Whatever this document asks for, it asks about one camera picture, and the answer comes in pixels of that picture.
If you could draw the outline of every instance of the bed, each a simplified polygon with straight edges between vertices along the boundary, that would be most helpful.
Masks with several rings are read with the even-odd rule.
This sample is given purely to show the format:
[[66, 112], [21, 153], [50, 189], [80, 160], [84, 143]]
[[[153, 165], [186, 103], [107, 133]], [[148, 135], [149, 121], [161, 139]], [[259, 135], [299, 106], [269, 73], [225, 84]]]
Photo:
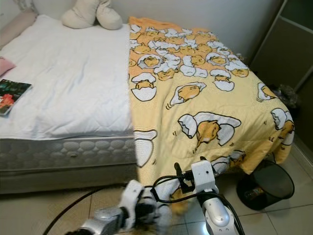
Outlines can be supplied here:
[[[34, 2], [40, 13], [59, 19], [73, 1], [62, 1], [59, 4], [62, 8], [60, 14], [49, 5], [44, 5], [44, 1]], [[122, 5], [120, 3], [116, 9], [125, 13]], [[147, 11], [150, 14], [152, 10], [147, 8]], [[180, 19], [175, 14], [165, 18], [169, 21]], [[167, 24], [149, 19], [132, 19], [131, 27], [124, 24], [115, 31], [100, 26], [75, 30], [63, 26], [56, 19], [40, 15], [31, 27], [1, 51], [2, 56], [17, 65], [5, 75], [5, 79], [31, 83], [33, 89], [0, 122], [0, 193], [81, 188], [127, 181], [136, 177], [136, 165], [140, 167], [141, 182], [150, 184], [160, 173], [172, 173], [174, 161], [183, 163], [183, 169], [187, 169], [200, 156], [206, 156], [218, 166], [217, 174], [243, 160], [243, 163], [249, 162], [244, 170], [251, 173], [267, 153], [281, 147], [285, 156], [288, 154], [293, 126], [288, 126], [292, 128], [292, 134], [288, 141], [284, 141], [285, 147], [280, 145], [283, 140], [273, 144], [274, 139], [280, 138], [280, 132], [286, 132], [285, 123], [292, 120], [286, 107], [228, 48], [217, 40], [202, 45], [205, 54], [208, 53], [207, 46], [211, 48], [204, 57], [205, 64], [208, 65], [207, 62], [219, 53], [225, 61], [243, 67], [247, 74], [231, 75], [231, 68], [227, 67], [229, 64], [225, 64], [224, 68], [228, 72], [220, 71], [218, 65], [213, 65], [214, 69], [212, 65], [208, 68], [195, 66], [188, 54], [174, 52], [183, 47], [190, 47], [190, 51], [198, 50], [199, 44], [193, 45], [192, 37], [214, 38], [213, 34], [183, 30], [173, 24], [169, 24], [168, 28], [178, 31], [169, 30], [163, 28]], [[204, 21], [181, 19], [181, 22], [188, 27], [206, 25]], [[135, 52], [137, 46], [145, 44], [143, 36], [148, 32], [151, 33], [149, 36], [164, 34], [161, 41], [177, 34], [186, 45], [174, 46], [174, 50], [168, 53], [168, 47], [161, 48], [157, 40], [147, 40], [144, 47], [149, 48], [151, 53]], [[132, 37], [136, 34], [141, 38], [134, 40]], [[146, 59], [151, 60], [153, 68], [146, 67]], [[166, 78], [166, 75], [156, 76], [159, 72], [166, 73], [166, 65], [173, 66], [176, 79]], [[146, 77], [147, 74], [142, 76], [142, 72], [154, 75]], [[247, 76], [252, 76], [252, 79], [245, 80]], [[145, 87], [147, 85], [151, 88], [148, 95], [140, 92], [140, 89], [148, 88]], [[204, 103], [199, 112], [192, 110], [193, 105], [184, 109], [186, 104], [192, 102], [188, 101], [190, 98], [184, 100], [179, 96], [186, 85], [196, 87], [200, 95], [207, 90], [212, 95], [221, 94], [222, 102], [215, 106], [212, 106], [213, 102], [210, 105]], [[246, 88], [245, 92], [238, 90], [240, 86]], [[253, 109], [255, 102], [262, 103], [268, 109], [264, 113], [266, 117], [254, 117], [246, 125], [241, 120], [249, 119], [249, 115], [245, 116], [238, 109], [233, 115], [228, 114], [237, 105], [235, 100], [224, 95], [232, 90], [238, 93], [242, 102], [239, 106], [245, 109]], [[206, 96], [206, 100], [209, 99], [218, 100]], [[266, 106], [269, 100], [277, 104], [277, 110]], [[157, 112], [165, 118], [154, 117], [151, 103], [158, 105]], [[218, 110], [223, 106], [229, 108]], [[214, 127], [212, 124], [218, 129], [214, 134], [214, 145], [208, 144], [211, 140], [199, 132], [203, 121], [210, 123], [208, 129]], [[262, 125], [254, 125], [255, 121], [263, 125], [268, 122], [266, 131], [262, 130]], [[262, 139], [253, 134], [255, 128], [262, 132]], [[247, 144], [249, 148], [242, 151], [241, 147]], [[253, 158], [247, 161], [246, 155], [256, 155], [257, 161]]]
[[[0, 192], [135, 177], [128, 40], [126, 24], [115, 31], [101, 26], [73, 30], [40, 15], [2, 49], [1, 55], [17, 65], [3, 78], [33, 88], [0, 120]], [[90, 177], [73, 184], [73, 172]]]

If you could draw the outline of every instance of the tiled floor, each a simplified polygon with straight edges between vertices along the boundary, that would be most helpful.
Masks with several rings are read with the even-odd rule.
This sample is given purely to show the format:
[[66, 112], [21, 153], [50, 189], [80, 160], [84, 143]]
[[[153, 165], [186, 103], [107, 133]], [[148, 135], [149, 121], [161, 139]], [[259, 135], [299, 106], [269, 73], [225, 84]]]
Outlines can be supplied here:
[[[240, 216], [246, 235], [310, 235], [313, 234], [313, 180], [292, 151], [283, 167], [295, 184], [295, 194], [289, 200], [276, 203], [263, 211], [253, 211], [241, 203], [236, 194], [240, 176], [224, 175], [217, 179], [217, 186]], [[53, 227], [49, 235], [63, 235], [78, 228], [95, 209], [116, 205], [122, 189], [100, 191], [68, 211]], [[86, 191], [62, 191], [28, 195], [0, 196], [0, 234], [42, 235], [52, 219], [69, 203]], [[197, 203], [190, 205], [182, 217], [173, 218], [172, 235], [207, 235], [204, 216]], [[137, 231], [119, 235], [155, 234], [154, 231]]]

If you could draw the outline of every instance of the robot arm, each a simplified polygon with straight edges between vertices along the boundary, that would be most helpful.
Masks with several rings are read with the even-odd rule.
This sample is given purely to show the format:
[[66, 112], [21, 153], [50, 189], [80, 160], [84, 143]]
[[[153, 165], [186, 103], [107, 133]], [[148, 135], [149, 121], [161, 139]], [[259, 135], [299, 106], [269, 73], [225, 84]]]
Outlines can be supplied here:
[[113, 235], [122, 230], [133, 228], [136, 222], [154, 223], [158, 234], [165, 234], [171, 223], [171, 209], [165, 205], [171, 194], [180, 186], [183, 193], [193, 192], [191, 197], [197, 197], [206, 218], [206, 227], [210, 235], [236, 235], [235, 226], [240, 235], [244, 235], [240, 221], [235, 213], [218, 195], [218, 188], [211, 163], [205, 158], [191, 165], [191, 170], [182, 172], [179, 164], [175, 164], [177, 177], [161, 177], [152, 187], [143, 187], [132, 180], [122, 194], [118, 207], [100, 209], [95, 212], [94, 219], [87, 220], [83, 226], [66, 235]]

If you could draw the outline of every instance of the book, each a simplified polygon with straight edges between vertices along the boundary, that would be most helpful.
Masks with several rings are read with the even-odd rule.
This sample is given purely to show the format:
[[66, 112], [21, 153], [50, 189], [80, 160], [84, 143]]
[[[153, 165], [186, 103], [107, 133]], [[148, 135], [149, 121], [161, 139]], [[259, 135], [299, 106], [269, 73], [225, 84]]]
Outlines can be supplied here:
[[7, 115], [20, 97], [31, 88], [31, 84], [13, 82], [3, 79], [0, 81], [0, 116]]

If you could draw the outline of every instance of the yellow comforter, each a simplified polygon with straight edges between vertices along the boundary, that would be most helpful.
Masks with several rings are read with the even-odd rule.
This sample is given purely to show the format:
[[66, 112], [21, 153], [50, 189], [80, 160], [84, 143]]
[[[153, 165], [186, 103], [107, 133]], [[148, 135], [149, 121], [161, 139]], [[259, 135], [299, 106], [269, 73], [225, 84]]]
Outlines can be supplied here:
[[130, 18], [129, 86], [143, 184], [200, 160], [215, 174], [250, 174], [267, 153], [288, 156], [294, 124], [285, 105], [204, 29]]

